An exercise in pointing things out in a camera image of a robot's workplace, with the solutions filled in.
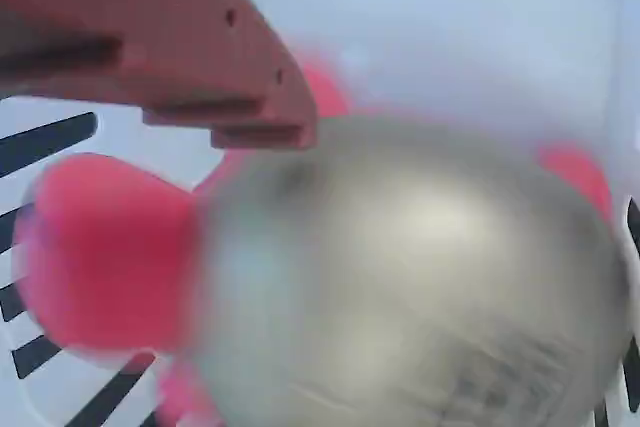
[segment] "pink plastic piece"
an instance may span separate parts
hole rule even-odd
[[[186,415],[202,420],[203,425],[223,425],[211,397],[187,364],[176,362],[158,387],[163,400],[157,412],[166,425],[175,425]]]
[[[320,60],[307,60],[302,72],[318,106],[318,117],[337,117],[349,112],[347,98],[331,75],[329,66]],[[211,191],[215,185],[242,165],[250,150],[229,150],[216,169],[196,187],[196,193]]]
[[[16,249],[30,311],[61,346],[174,350],[186,338],[193,196],[111,157],[48,169]]]
[[[540,152],[539,161],[587,197],[607,220],[611,219],[611,192],[607,179],[587,153],[575,147],[553,146]]]

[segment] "hole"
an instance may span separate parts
hole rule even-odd
[[[235,9],[228,9],[224,14],[224,20],[229,27],[233,27],[236,24]]]
[[[624,370],[624,383],[627,387],[629,398],[629,410],[636,413],[640,406],[640,355],[635,337],[631,340],[629,350],[622,361]]]
[[[0,254],[13,245],[13,227],[18,218],[18,211],[19,209],[15,209],[0,215]]]
[[[5,322],[15,319],[24,312],[24,303],[15,283],[0,289],[0,309],[2,309],[2,320]]]
[[[627,209],[627,228],[633,239],[633,244],[640,254],[640,210],[633,199],[629,200]],[[631,340],[631,345],[622,362],[624,370],[625,385],[629,398],[629,409],[637,412],[640,406],[640,353],[635,337]]]
[[[11,352],[18,378],[23,380],[49,362],[60,352],[60,347],[44,335],[36,337],[22,347]]]
[[[152,356],[144,353],[132,358],[73,419],[65,424],[66,427],[104,425],[113,411],[129,395],[153,360]]]
[[[97,128],[88,112],[0,139],[0,178],[87,140]]]
[[[609,415],[607,413],[607,404],[604,400],[598,404],[593,412],[593,420],[596,427],[609,427]]]

